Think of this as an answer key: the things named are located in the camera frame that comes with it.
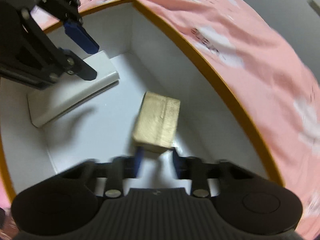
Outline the white rectangular box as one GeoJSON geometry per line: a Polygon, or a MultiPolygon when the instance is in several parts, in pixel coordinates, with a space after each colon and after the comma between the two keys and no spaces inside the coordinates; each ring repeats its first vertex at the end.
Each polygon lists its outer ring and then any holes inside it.
{"type": "Polygon", "coordinates": [[[97,72],[96,79],[85,81],[66,74],[52,87],[27,94],[30,118],[35,127],[42,127],[119,83],[119,73],[105,51],[87,57],[84,62],[97,72]]]}

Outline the pink cloud-print bedsheet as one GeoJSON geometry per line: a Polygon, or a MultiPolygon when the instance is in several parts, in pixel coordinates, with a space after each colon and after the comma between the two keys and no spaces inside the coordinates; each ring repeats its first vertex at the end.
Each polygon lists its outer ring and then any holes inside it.
{"type": "MultiPolygon", "coordinates": [[[[80,0],[80,11],[118,0],[80,0]]],[[[319,236],[319,85],[243,0],[138,0],[216,66],[257,127],[284,186],[302,201],[297,232],[319,236]]]]}

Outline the gold rectangular box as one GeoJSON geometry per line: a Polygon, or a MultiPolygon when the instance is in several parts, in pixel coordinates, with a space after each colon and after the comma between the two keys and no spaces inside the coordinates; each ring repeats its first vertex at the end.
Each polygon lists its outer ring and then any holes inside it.
{"type": "Polygon", "coordinates": [[[172,148],[181,102],[150,91],[144,94],[132,131],[136,146],[162,154],[172,148]]]}

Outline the orange cardboard storage box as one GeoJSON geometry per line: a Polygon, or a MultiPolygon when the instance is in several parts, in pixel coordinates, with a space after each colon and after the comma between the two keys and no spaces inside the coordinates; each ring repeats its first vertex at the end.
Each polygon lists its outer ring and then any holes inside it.
{"type": "Polygon", "coordinates": [[[228,159],[284,185],[270,149],[229,85],[181,34],[138,0],[82,13],[119,81],[38,128],[30,87],[1,79],[1,182],[8,200],[86,159],[134,151],[132,130],[147,91],[181,101],[174,145],[210,163],[228,159]]]}

